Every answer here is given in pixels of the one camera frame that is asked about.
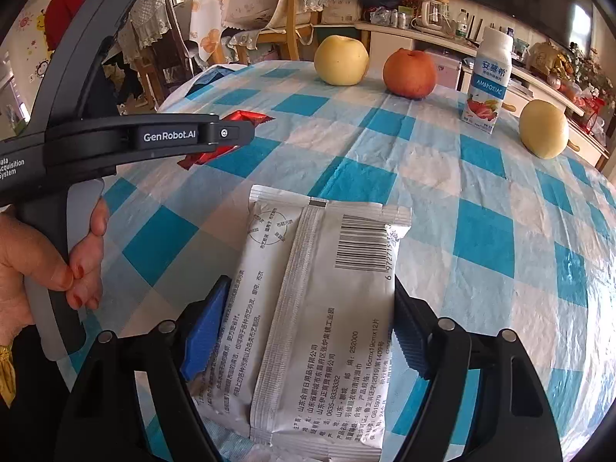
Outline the left hand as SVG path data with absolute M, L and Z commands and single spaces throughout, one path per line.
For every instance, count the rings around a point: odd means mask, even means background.
M 51 242 L 20 222 L 12 206 L 1 212 L 1 344 L 9 347 L 23 328 L 33 324 L 24 288 L 25 278 L 66 294 L 69 306 L 96 310 L 101 302 L 103 237 L 109 222 L 104 200 L 96 204 L 89 234 L 64 260 Z

